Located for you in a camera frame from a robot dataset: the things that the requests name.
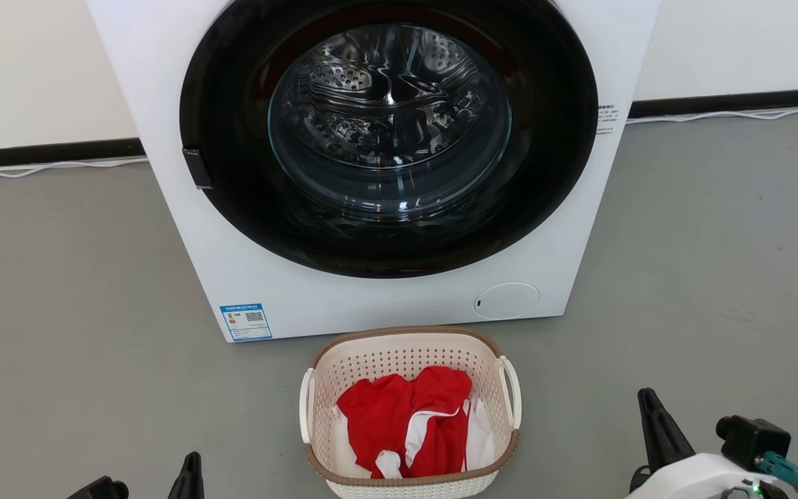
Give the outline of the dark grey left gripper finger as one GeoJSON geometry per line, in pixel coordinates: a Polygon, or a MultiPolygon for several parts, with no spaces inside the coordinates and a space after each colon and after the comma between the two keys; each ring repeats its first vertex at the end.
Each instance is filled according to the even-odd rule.
{"type": "Polygon", "coordinates": [[[204,499],[202,455],[190,452],[168,493],[168,499],[204,499]]]}

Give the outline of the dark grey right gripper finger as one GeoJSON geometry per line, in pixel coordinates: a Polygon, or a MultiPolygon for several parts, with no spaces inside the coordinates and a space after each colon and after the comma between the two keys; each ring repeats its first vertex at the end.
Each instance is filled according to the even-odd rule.
{"type": "Polygon", "coordinates": [[[693,457],[695,451],[654,389],[639,390],[639,411],[649,473],[693,457]]]}

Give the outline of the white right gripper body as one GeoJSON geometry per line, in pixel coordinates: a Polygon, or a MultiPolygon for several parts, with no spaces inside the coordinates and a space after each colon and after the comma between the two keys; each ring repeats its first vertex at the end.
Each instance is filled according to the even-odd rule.
{"type": "Polygon", "coordinates": [[[627,498],[786,498],[780,480],[759,462],[716,454],[647,455],[627,498]]]}

